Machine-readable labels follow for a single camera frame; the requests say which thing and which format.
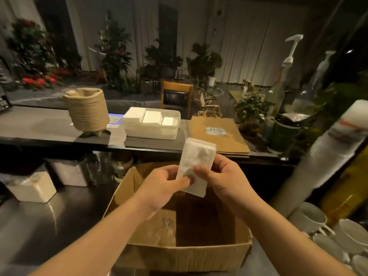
left hand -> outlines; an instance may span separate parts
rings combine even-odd
[[[189,177],[175,179],[178,169],[177,165],[154,169],[137,190],[135,197],[145,206],[149,218],[167,204],[175,192],[184,190],[193,181]]]

white paper cup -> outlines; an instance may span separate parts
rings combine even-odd
[[[358,255],[368,248],[368,232],[358,223],[340,219],[333,230],[333,239],[348,253]]]
[[[368,259],[363,256],[353,256],[352,270],[358,276],[368,276]]]
[[[323,234],[317,233],[313,236],[313,242],[317,244],[321,249],[325,250],[328,254],[333,256],[339,262],[344,262],[344,251],[342,248],[331,238]]]
[[[327,217],[317,206],[310,204],[309,202],[303,202],[297,209],[295,209],[288,218],[298,230],[307,234],[320,231],[325,233],[321,228],[327,229],[329,232],[334,232],[326,226]]]

right hand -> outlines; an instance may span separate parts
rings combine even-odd
[[[243,217],[244,207],[260,199],[238,164],[223,155],[216,154],[212,170],[200,164],[195,165],[193,170],[214,188],[216,195],[238,217]]]

forearm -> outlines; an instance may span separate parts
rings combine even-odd
[[[31,276],[107,275],[147,214],[133,197]]]
[[[245,223],[281,276],[354,275],[258,196],[243,207]]]

stack of paper cups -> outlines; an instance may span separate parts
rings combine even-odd
[[[271,200],[284,217],[322,186],[351,157],[368,135],[368,101],[356,101],[301,159]]]

